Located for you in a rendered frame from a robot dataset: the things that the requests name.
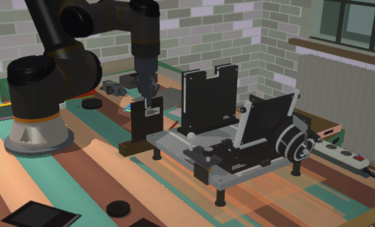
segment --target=window sill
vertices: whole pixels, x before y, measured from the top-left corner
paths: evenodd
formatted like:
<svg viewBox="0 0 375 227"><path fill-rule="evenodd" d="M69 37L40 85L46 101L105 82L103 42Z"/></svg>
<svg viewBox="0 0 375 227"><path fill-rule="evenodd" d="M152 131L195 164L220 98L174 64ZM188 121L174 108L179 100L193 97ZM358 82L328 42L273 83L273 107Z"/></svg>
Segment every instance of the window sill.
<svg viewBox="0 0 375 227"><path fill-rule="evenodd" d="M343 49L336 48L336 47L330 47L330 46L322 45L319 43L313 43L311 41L300 40L298 38L290 38L288 43L294 46L304 47L304 48L308 48L311 50L316 50L316 51L320 51L320 52L324 52L328 54L333 54L339 57L345 57L351 60L361 61L367 64L375 65L374 56L369 56L366 54L361 54L361 53L357 53L357 52L353 52L349 50L343 50Z"/></svg>

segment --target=platform leg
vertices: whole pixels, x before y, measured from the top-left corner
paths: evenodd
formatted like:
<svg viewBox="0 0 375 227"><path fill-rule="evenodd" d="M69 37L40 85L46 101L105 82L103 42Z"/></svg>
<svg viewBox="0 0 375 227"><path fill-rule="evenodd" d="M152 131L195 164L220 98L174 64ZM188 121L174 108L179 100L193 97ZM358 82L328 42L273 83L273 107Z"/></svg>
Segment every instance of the platform leg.
<svg viewBox="0 0 375 227"><path fill-rule="evenodd" d="M219 207L222 207L222 206L225 206L225 190L217 190L217 200L215 201L215 205L216 206L219 206Z"/></svg>
<svg viewBox="0 0 375 227"><path fill-rule="evenodd" d="M156 148L156 147L154 147L154 156L153 156L153 159L154 160L156 160L156 161L158 161L158 160L161 160L161 151L158 149L158 148Z"/></svg>
<svg viewBox="0 0 375 227"><path fill-rule="evenodd" d="M301 172L299 171L301 168L301 162L299 163L293 163L293 171L291 171L291 175L295 177L301 176Z"/></svg>

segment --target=white label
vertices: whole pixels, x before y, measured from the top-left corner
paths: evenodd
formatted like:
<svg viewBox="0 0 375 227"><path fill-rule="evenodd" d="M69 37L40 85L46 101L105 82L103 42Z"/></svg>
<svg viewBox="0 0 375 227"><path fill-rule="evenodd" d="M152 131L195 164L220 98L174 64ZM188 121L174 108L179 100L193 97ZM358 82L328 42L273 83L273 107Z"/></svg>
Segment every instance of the white label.
<svg viewBox="0 0 375 227"><path fill-rule="evenodd" d="M153 116L153 115L157 115L159 113L160 113L159 107L152 108L152 109L146 109L146 116Z"/></svg>

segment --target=black puck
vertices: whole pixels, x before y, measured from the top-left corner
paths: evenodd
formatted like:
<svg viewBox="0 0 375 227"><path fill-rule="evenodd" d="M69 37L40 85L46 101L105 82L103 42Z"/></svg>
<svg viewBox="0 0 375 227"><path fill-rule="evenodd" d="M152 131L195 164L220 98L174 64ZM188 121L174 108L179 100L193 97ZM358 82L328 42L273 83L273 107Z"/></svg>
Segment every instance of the black puck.
<svg viewBox="0 0 375 227"><path fill-rule="evenodd" d="M84 109L98 109L102 107L102 100L100 99L85 99L81 102Z"/></svg>
<svg viewBox="0 0 375 227"><path fill-rule="evenodd" d="M113 218L121 218L130 213L130 205L125 201L114 201L106 207L106 213Z"/></svg>

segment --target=window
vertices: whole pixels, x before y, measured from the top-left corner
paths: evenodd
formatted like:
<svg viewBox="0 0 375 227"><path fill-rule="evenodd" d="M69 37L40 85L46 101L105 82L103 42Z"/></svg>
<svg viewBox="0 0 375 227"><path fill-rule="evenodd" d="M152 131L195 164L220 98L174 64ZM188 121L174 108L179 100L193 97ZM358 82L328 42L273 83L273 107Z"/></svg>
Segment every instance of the window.
<svg viewBox="0 0 375 227"><path fill-rule="evenodd" d="M316 0L310 38L375 52L375 0Z"/></svg>

